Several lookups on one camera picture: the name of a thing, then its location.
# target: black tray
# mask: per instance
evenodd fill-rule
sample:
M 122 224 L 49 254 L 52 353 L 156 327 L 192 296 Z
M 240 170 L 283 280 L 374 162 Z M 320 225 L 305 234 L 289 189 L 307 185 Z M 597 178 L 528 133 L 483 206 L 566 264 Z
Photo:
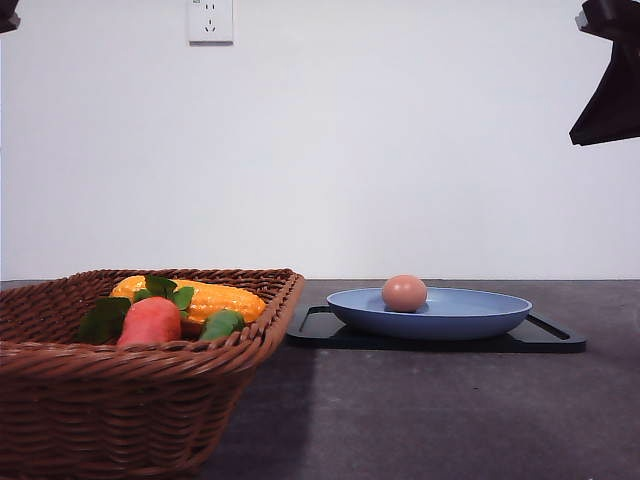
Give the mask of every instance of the black tray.
M 426 350 L 433 352 L 579 353 L 584 337 L 531 312 L 513 330 L 482 340 L 405 340 L 366 333 L 338 320 L 328 305 L 299 307 L 287 329 L 287 343 L 312 348 Z

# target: white wall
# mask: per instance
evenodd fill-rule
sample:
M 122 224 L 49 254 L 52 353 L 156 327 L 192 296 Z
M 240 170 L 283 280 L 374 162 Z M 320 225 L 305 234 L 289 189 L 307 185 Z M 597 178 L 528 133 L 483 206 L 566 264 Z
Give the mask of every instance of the white wall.
M 3 35 L 4 279 L 640 277 L 640 139 L 572 146 L 611 43 L 579 1 L 22 0 Z

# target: orange carrot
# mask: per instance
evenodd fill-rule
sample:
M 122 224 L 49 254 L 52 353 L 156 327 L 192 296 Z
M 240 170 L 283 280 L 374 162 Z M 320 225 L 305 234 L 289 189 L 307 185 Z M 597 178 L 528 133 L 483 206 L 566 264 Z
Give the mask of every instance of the orange carrot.
M 158 343 L 179 340 L 180 310 L 162 297 L 149 297 L 134 303 L 126 317 L 118 345 Z

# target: egg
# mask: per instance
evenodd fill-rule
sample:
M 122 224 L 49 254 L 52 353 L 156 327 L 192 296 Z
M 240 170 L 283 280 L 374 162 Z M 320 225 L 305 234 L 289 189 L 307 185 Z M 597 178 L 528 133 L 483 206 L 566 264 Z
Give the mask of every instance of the egg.
M 396 275 L 382 287 L 382 299 L 394 312 L 415 312 L 427 300 L 427 286 L 413 275 Z

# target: electrical outlet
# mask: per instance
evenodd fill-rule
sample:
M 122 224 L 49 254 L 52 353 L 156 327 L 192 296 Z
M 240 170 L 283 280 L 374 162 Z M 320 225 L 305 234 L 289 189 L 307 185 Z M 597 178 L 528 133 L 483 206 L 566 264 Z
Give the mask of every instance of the electrical outlet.
M 187 0 L 191 45 L 233 44 L 233 0 Z

